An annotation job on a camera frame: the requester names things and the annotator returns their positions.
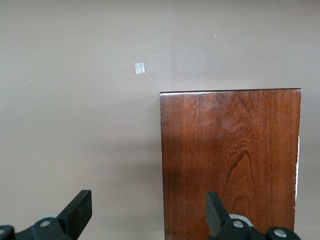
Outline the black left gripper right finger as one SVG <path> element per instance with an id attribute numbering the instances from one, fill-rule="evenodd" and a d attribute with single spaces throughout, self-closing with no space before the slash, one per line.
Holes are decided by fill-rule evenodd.
<path id="1" fill-rule="evenodd" d="M 229 214 L 215 191 L 206 193 L 205 218 L 210 240 L 300 240 L 288 228 L 273 226 L 261 232 L 247 217 Z"/>

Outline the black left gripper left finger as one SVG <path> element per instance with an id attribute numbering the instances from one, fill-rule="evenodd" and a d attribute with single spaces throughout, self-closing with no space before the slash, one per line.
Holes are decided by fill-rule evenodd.
<path id="1" fill-rule="evenodd" d="M 46 217 L 29 228 L 15 232 L 0 227 L 2 240 L 77 240 L 92 217 L 92 191 L 81 190 L 56 217 Z"/>

